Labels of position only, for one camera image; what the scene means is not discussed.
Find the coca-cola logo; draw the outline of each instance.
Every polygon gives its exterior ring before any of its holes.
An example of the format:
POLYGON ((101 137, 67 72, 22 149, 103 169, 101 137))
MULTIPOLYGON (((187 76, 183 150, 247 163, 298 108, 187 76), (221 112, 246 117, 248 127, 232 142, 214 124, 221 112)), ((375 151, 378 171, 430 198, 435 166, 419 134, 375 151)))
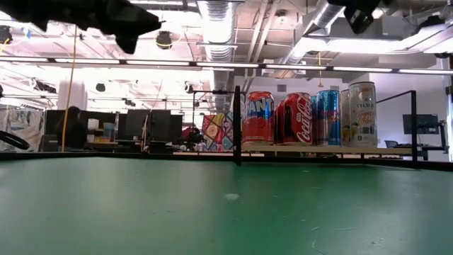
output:
POLYGON ((310 101, 302 96, 297 99, 297 110, 302 115, 300 121, 302 124, 302 132, 297 132, 296 135, 301 142, 311 142, 312 109, 310 103, 310 101))

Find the red bull can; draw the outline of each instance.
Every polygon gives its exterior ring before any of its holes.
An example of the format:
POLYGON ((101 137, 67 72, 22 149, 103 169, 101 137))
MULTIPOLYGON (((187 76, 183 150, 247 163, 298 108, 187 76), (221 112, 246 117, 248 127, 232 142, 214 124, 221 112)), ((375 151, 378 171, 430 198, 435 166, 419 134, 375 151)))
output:
POLYGON ((246 102, 245 145, 271 145, 274 142, 274 99, 267 91, 248 95, 246 102))
POLYGON ((340 92, 318 92, 318 146, 341 146, 340 92))
POLYGON ((317 96, 312 96, 311 97, 311 136, 313 137, 313 142, 312 145, 316 145, 318 143, 318 134, 317 134, 317 115, 318 113, 316 112, 316 105, 317 105, 317 96))

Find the soda can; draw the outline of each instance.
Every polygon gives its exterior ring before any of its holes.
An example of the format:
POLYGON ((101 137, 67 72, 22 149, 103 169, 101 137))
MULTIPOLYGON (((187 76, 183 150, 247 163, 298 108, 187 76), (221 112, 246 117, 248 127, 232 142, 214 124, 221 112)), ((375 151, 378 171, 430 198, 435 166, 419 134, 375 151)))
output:
POLYGON ((251 92, 246 102, 245 145, 271 145, 274 142, 274 99, 267 91, 251 92))
POLYGON ((349 86, 351 112, 351 145, 377 147, 376 88, 373 82, 349 86))
POLYGON ((340 92, 318 92, 318 146, 341 146, 340 92))
POLYGON ((348 147, 351 143, 351 115, 349 109, 349 89, 340 92, 341 111, 341 145, 348 147))
POLYGON ((275 121, 274 121, 274 143, 281 145, 283 143, 284 132, 284 115, 285 115, 285 100, 281 100, 277 107, 275 107, 275 121))
POLYGON ((308 93, 291 93, 285 99, 283 143, 292 146, 310 146, 311 97, 308 93))
POLYGON ((317 102, 317 96, 312 96, 311 97, 311 136, 313 137, 313 141, 312 141, 312 145, 316 145, 317 142, 318 142, 318 138, 317 138, 317 131, 316 131, 316 128, 317 128, 317 124, 316 124, 316 119, 318 118, 317 115, 317 111, 316 111, 316 106, 318 104, 317 102))

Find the blue can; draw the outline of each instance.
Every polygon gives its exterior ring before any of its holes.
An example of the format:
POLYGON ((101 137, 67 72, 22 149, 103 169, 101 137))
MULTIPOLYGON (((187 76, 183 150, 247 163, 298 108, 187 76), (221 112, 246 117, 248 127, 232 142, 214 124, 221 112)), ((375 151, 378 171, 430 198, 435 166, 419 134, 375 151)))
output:
POLYGON ((320 91, 317 97, 318 146, 341 146, 340 92, 320 91))
POLYGON ((312 145, 317 145, 318 143, 318 128, 317 128, 317 122, 316 122, 316 119, 317 119, 317 116, 318 116, 318 112, 316 111, 316 109, 318 108, 317 107, 318 105, 318 97, 317 96, 312 96, 311 97, 311 135, 313 137, 313 143, 312 145))

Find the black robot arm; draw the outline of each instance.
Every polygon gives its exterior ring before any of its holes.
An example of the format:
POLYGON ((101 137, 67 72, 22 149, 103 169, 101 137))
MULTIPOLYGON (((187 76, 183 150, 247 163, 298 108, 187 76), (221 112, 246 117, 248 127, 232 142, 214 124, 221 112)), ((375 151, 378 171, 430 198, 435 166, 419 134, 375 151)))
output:
POLYGON ((128 0, 1 0, 0 11, 20 22, 47 30, 49 21, 97 28, 115 35, 121 49, 133 54, 139 35, 161 28, 159 18, 128 0))

